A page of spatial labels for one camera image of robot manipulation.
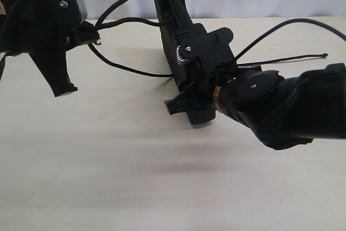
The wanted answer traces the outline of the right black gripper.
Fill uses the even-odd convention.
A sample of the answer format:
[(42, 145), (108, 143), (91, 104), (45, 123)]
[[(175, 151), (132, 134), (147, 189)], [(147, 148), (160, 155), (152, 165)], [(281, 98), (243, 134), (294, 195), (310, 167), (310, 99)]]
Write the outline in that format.
[(243, 110), (243, 68), (222, 64), (202, 73), (174, 98), (164, 101), (170, 115), (195, 111), (240, 112)]

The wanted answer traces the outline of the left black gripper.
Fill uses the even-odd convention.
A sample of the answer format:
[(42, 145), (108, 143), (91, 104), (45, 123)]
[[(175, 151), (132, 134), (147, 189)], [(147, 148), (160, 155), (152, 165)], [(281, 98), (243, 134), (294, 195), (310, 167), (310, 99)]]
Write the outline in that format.
[(67, 70), (66, 51), (35, 50), (55, 44), (70, 50), (100, 39), (95, 26), (85, 20), (84, 0), (24, 0), (19, 16), (23, 24), (16, 39), (16, 54), (31, 53), (55, 97), (76, 92)]

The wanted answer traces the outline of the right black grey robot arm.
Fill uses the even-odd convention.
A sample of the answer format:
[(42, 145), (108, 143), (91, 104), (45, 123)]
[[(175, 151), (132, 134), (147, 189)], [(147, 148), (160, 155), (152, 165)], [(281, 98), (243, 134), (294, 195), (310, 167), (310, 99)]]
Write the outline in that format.
[(345, 139), (345, 65), (285, 78), (277, 70), (222, 66), (165, 103), (170, 114), (211, 111), (249, 128), (274, 150)]

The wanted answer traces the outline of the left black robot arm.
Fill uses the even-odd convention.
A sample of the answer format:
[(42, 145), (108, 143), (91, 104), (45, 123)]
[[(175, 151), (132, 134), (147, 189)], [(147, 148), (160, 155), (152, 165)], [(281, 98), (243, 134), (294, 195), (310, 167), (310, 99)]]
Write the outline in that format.
[(77, 91), (67, 51), (99, 39), (84, 0), (1, 0), (1, 71), (7, 57), (28, 54), (54, 96)]

